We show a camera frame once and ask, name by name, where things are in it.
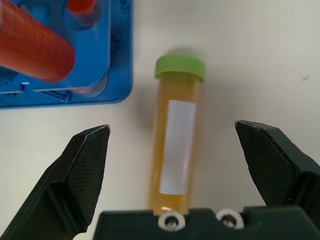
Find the blue tube rack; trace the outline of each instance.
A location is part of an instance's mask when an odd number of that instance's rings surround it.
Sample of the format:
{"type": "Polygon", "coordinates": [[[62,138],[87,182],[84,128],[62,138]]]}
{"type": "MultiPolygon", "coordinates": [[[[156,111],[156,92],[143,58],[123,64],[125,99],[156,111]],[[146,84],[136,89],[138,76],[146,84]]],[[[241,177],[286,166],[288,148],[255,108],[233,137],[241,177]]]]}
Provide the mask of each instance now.
{"type": "Polygon", "coordinates": [[[66,10],[67,0],[11,1],[70,42],[75,64],[57,83],[0,67],[0,108],[114,104],[130,94],[132,0],[103,0],[103,15],[91,28],[78,25],[66,10]]]}

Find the green cap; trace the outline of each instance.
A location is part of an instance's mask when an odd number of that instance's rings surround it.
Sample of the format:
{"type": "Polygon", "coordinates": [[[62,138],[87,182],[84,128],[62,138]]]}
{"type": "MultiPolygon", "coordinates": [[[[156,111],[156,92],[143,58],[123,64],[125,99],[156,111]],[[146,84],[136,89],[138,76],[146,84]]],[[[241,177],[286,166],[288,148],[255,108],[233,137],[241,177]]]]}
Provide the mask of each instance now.
{"type": "Polygon", "coordinates": [[[156,61],[155,77],[158,78],[160,74],[169,72],[193,74],[203,82],[205,79],[206,65],[201,59],[192,55],[168,54],[161,56],[156,61]]]}

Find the white table surface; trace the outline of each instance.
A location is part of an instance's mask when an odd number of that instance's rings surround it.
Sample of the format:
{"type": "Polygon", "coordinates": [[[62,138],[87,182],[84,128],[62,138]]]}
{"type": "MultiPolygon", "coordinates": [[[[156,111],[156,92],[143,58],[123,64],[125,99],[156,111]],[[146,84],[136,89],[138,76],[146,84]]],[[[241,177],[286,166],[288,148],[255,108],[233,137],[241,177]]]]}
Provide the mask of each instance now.
{"type": "Polygon", "coordinates": [[[168,52],[195,53],[207,64],[190,206],[263,205],[234,122],[277,126],[320,163],[319,9],[318,0],[135,0],[134,87],[126,100],[1,110],[0,234],[70,138],[102,124],[111,127],[102,191],[88,232],[75,239],[92,239],[103,210],[145,208],[154,66],[168,52]]]}

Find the screw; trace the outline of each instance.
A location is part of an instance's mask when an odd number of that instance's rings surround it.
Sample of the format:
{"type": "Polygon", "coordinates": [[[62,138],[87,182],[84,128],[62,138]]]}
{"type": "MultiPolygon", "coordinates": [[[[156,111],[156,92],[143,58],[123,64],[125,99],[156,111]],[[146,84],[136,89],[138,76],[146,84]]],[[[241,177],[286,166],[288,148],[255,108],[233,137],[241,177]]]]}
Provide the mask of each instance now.
{"type": "Polygon", "coordinates": [[[245,223],[242,216],[234,210],[222,209],[218,211],[215,217],[228,228],[232,228],[232,229],[245,228],[245,223]]]}
{"type": "Polygon", "coordinates": [[[178,227],[179,221],[175,216],[169,216],[164,221],[164,224],[167,226],[169,230],[174,231],[178,227]]]}

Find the yellow liquid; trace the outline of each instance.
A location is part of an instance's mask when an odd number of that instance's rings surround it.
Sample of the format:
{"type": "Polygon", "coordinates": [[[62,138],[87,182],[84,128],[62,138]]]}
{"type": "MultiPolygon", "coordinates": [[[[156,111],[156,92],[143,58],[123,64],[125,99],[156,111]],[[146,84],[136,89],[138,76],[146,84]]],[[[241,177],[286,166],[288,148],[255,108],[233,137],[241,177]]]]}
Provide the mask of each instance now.
{"type": "Polygon", "coordinates": [[[182,214],[188,213],[192,161],[189,161],[190,164],[188,166],[189,191],[186,194],[163,194],[159,192],[159,189],[165,150],[169,101],[176,100],[196,103],[198,100],[199,83],[197,77],[187,73],[163,73],[160,77],[158,106],[154,126],[153,165],[149,196],[149,207],[155,215],[161,215],[171,210],[182,214]]]}

